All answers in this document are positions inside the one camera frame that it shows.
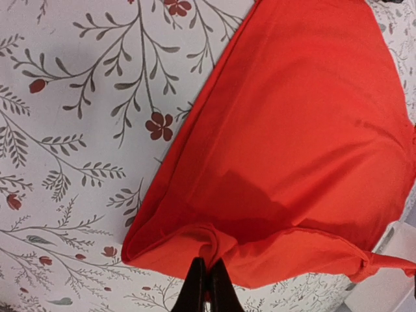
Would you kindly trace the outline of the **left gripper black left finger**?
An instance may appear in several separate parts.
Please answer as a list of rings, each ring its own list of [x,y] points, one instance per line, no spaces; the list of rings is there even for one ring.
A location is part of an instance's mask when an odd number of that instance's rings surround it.
[[[205,304],[207,271],[201,257],[192,260],[171,312],[202,312]]]

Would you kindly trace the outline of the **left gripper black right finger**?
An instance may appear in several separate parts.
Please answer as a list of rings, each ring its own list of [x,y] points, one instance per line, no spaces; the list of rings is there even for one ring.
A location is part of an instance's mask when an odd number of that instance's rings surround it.
[[[209,293],[211,311],[244,312],[222,259],[209,272]]]

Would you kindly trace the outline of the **red garment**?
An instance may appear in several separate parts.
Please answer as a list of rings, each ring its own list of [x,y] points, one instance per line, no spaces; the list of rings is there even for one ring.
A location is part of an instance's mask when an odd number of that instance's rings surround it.
[[[415,130],[364,1],[258,1],[155,175],[122,261],[184,278],[222,259],[256,289],[360,282],[415,181]]]

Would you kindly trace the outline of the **white plastic laundry bin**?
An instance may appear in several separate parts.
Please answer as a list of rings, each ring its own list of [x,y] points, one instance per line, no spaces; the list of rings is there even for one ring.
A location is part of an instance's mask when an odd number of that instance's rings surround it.
[[[415,311],[415,188],[371,260],[378,271],[354,286],[344,301],[349,311]]]

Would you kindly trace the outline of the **floral patterned table cloth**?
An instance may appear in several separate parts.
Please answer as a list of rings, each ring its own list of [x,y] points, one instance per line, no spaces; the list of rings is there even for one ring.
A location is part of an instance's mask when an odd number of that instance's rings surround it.
[[[169,311],[127,230],[252,1],[1,2],[1,310]]]

